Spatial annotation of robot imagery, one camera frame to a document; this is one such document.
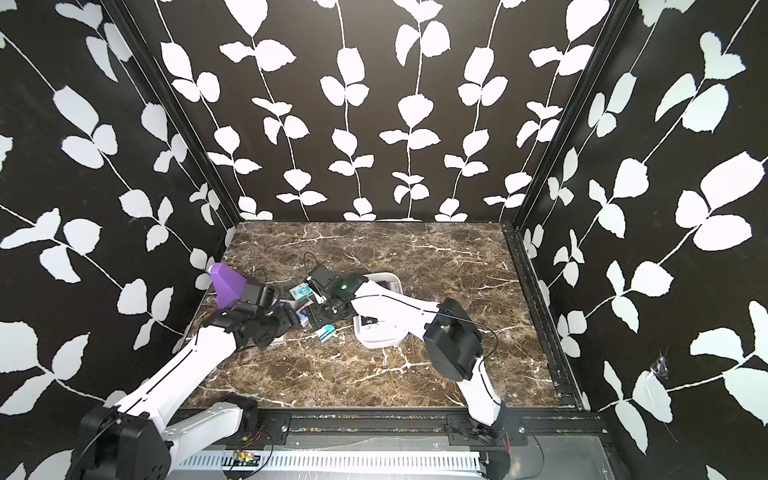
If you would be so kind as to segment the teal bear tissue pack back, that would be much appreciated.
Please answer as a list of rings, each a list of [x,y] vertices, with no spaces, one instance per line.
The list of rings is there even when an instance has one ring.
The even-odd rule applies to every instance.
[[[314,292],[311,289],[311,287],[307,283],[301,283],[289,290],[290,295],[293,297],[293,299],[298,302],[304,302],[306,300],[310,300]]]

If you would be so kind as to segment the teal bear tissue pack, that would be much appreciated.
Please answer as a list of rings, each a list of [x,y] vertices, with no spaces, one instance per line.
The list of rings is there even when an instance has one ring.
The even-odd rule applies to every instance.
[[[325,325],[315,332],[317,339],[324,343],[336,335],[336,328],[334,325]]]
[[[304,302],[306,300],[310,300],[314,292],[311,289],[311,287],[307,283],[301,283],[289,290],[290,295],[293,297],[293,299],[298,302]]]

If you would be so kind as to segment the pink Tempo tissue pack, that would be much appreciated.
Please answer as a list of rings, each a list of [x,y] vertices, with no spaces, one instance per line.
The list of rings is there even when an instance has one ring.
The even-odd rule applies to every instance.
[[[296,314],[300,320],[300,324],[304,329],[314,329],[316,330],[316,316],[315,316],[315,305],[306,305],[302,307],[300,310],[296,311]]]

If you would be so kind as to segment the teal bear tissue pack front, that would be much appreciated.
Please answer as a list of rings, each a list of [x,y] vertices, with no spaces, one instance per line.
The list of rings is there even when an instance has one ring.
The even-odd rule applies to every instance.
[[[315,332],[317,339],[324,343],[336,335],[336,328],[334,325],[325,325]]]

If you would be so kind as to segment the white plastic storage box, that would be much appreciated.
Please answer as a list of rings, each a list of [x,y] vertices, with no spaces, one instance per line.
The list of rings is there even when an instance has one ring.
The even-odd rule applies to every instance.
[[[365,277],[387,292],[403,293],[402,283],[393,273],[369,273]],[[377,317],[357,314],[353,317],[353,325],[356,338],[368,349],[398,346],[407,336],[404,330],[392,322],[382,322]]]

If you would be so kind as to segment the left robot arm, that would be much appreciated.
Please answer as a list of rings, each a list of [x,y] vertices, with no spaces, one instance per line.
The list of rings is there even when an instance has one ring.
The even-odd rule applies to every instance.
[[[260,307],[233,302],[215,311],[197,334],[144,384],[81,421],[69,479],[164,479],[183,461],[221,439],[251,446],[267,430],[255,401],[237,394],[180,422],[179,407],[232,354],[264,349],[299,326],[281,302]]]

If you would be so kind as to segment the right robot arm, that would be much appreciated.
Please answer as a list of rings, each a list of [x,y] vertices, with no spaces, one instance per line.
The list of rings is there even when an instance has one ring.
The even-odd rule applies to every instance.
[[[395,347],[409,336],[422,341],[432,367],[464,396],[469,425],[453,430],[486,445],[497,442],[503,402],[487,374],[476,323],[454,299],[419,300],[384,283],[379,274],[337,273],[318,264],[306,277],[314,296],[308,318],[316,328],[351,319],[368,349]]]

